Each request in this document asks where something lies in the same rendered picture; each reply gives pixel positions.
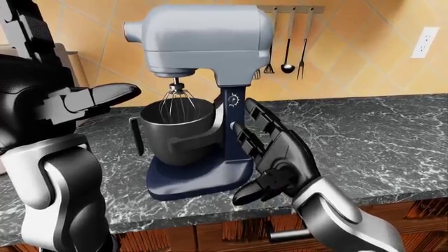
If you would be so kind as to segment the hanging meat fork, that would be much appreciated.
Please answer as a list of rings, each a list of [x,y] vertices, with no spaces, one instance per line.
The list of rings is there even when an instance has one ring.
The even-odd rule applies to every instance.
[[[313,14],[314,14],[314,7],[310,8],[308,11],[307,23],[304,28],[304,43],[303,43],[303,47],[302,47],[302,55],[300,58],[300,62],[298,64],[297,79],[299,79],[299,78],[303,79],[303,77],[304,77],[305,52],[306,52],[306,47],[307,47],[307,42],[308,42],[308,37],[309,37],[309,31],[310,31],[310,28],[312,25]]]

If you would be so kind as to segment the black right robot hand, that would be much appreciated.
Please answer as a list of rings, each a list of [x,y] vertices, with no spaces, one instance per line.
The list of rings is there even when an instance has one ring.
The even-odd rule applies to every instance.
[[[248,98],[246,111],[262,131],[269,134],[265,146],[245,126],[233,122],[242,150],[253,160],[260,176],[242,186],[234,194],[232,203],[246,205],[256,200],[267,201],[280,194],[295,197],[301,189],[320,176],[314,156],[307,144],[260,102]]]

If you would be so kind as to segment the wooden cabinet drawer front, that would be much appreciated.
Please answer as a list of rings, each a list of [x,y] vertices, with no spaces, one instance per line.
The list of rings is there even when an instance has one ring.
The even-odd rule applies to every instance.
[[[448,218],[406,220],[402,215],[379,213],[400,232],[405,252],[448,252]],[[197,226],[199,252],[335,252],[316,239],[270,243],[265,226],[276,232],[303,229],[296,215],[236,220]]]

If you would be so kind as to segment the white wall power outlet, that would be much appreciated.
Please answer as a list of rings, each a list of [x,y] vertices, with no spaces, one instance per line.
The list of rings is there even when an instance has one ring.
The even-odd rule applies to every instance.
[[[435,37],[438,34],[439,27],[424,27],[416,45],[413,49],[411,58],[413,59],[423,59],[426,58],[431,44],[434,42]]]

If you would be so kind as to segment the metal utensil wall rail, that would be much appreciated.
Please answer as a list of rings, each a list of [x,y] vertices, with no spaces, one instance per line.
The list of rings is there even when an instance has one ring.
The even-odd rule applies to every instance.
[[[322,14],[326,9],[324,6],[257,6],[257,8],[266,13],[272,13],[274,10],[277,13],[308,13],[312,9],[314,14]]]

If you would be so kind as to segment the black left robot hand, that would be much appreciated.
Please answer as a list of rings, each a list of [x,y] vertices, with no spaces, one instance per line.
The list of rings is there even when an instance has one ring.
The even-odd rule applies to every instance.
[[[32,0],[0,0],[0,25],[17,52],[0,54],[0,155],[73,134],[77,121],[108,113],[141,94],[130,83],[75,86]]]

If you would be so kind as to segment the grey and blue stand mixer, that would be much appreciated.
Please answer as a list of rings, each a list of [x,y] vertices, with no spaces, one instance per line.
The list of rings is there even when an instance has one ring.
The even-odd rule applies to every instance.
[[[215,120],[206,139],[213,142],[202,159],[189,165],[150,162],[146,186],[151,197],[171,201],[238,188],[253,172],[253,161],[237,142],[231,123],[244,124],[245,87],[223,87],[212,104]]]

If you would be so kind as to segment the hanging slotted spatula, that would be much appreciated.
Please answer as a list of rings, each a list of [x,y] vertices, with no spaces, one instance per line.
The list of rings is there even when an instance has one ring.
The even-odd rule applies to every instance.
[[[275,6],[273,11],[272,11],[272,22],[273,22],[273,29],[276,30],[276,25],[277,25],[277,14],[278,14],[278,10],[277,7]],[[273,49],[273,44],[271,44],[271,47],[269,49],[269,60],[270,62],[267,64],[267,66],[265,67],[263,73],[265,74],[273,74],[274,70],[271,64],[272,61],[272,49]]]

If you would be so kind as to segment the dark metal mixing bowl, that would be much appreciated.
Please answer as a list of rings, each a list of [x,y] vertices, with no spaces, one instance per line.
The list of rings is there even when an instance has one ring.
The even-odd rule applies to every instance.
[[[212,130],[215,120],[214,105],[194,98],[197,116],[185,123],[163,123],[159,112],[160,101],[145,106],[137,117],[129,119],[138,155],[144,154],[148,144],[155,157],[167,165],[189,165],[202,159],[210,151],[213,142],[206,132]]]

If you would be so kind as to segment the hanging black ladle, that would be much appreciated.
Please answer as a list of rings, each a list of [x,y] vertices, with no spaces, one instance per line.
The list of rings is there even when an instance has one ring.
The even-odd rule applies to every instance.
[[[295,70],[295,66],[288,63],[288,54],[289,54],[289,50],[290,50],[291,37],[292,37],[293,27],[294,27],[294,22],[295,22],[295,14],[296,14],[295,11],[296,11],[296,8],[292,8],[291,12],[290,12],[289,21],[288,21],[288,37],[287,37],[287,44],[286,44],[286,53],[285,53],[285,57],[284,57],[284,62],[281,65],[281,70],[285,74],[290,74]]]

